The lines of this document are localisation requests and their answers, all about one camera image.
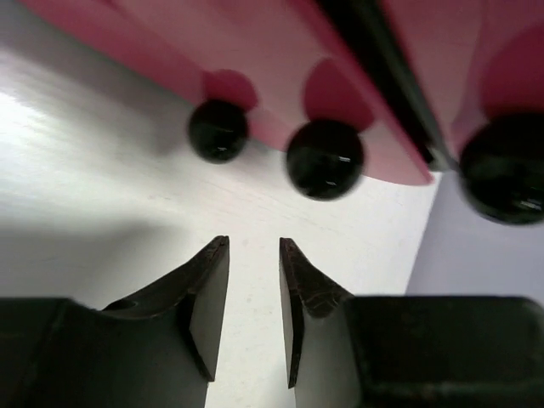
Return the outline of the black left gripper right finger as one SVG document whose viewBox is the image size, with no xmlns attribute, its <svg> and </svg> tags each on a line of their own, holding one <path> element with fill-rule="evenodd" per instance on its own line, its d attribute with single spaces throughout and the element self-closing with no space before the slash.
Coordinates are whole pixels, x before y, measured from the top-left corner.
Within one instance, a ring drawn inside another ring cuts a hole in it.
<svg viewBox="0 0 544 408">
<path fill-rule="evenodd" d="M 540 407 L 543 310 L 525 297 L 355 296 L 279 241 L 299 407 Z"/>
</svg>

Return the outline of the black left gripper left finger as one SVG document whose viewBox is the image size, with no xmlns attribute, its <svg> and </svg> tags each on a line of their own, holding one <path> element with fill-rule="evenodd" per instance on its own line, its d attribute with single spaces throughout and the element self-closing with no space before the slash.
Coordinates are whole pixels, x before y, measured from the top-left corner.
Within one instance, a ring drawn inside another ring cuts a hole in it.
<svg viewBox="0 0 544 408">
<path fill-rule="evenodd" d="M 3 298 L 2 406 L 204 406 L 229 271 L 230 240 L 219 235 L 104 309 L 61 297 Z"/>
</svg>

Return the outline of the pink drawer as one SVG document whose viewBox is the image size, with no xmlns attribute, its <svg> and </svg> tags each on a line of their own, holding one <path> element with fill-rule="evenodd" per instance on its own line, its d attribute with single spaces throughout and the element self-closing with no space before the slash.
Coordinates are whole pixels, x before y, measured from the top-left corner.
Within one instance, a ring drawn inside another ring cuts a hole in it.
<svg viewBox="0 0 544 408">
<path fill-rule="evenodd" d="M 196 86 L 188 122 L 204 160 L 256 139 L 285 153 L 294 188 L 318 201 L 368 176 L 427 185 L 422 153 L 312 1 L 120 1 L 122 15 L 170 46 L 174 76 Z"/>
<path fill-rule="evenodd" d="M 543 4 L 385 1 L 460 190 L 501 224 L 543 220 Z"/>
<path fill-rule="evenodd" d="M 232 70 L 206 71 L 144 28 L 117 1 L 26 1 L 49 24 L 195 105 L 186 128 L 204 161 L 234 160 L 250 137 L 258 104 L 251 81 Z"/>
</svg>

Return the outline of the pink bottom drawer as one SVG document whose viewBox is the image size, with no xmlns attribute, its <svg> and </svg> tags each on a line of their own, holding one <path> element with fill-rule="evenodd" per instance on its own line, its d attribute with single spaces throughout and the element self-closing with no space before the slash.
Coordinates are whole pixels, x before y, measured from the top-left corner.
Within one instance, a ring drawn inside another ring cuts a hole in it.
<svg viewBox="0 0 544 408">
<path fill-rule="evenodd" d="M 234 160 L 250 137 L 258 104 L 251 81 L 232 70 L 206 71 L 144 28 L 117 1 L 26 1 L 49 24 L 195 105 L 186 128 L 204 161 Z"/>
</svg>

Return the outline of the pink top drawer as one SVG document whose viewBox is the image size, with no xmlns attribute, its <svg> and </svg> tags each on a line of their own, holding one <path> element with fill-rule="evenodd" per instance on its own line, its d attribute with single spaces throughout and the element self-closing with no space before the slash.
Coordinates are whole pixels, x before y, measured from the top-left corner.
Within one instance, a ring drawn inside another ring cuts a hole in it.
<svg viewBox="0 0 544 408">
<path fill-rule="evenodd" d="M 543 220 L 543 4 L 385 1 L 460 190 L 501 224 Z"/>
</svg>

